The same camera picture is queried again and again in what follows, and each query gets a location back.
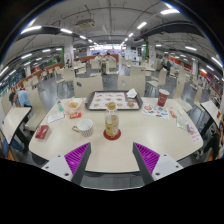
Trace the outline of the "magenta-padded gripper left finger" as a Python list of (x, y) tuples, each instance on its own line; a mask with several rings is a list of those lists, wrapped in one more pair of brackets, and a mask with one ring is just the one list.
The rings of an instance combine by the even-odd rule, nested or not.
[(57, 155), (49, 160), (42, 169), (80, 185), (90, 154), (91, 143), (86, 143), (66, 155)]

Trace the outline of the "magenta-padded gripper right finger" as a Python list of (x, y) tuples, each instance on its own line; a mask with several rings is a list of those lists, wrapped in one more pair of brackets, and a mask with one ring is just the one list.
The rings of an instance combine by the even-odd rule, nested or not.
[(168, 154), (160, 155), (139, 143), (133, 143), (132, 152), (145, 185), (182, 169)]

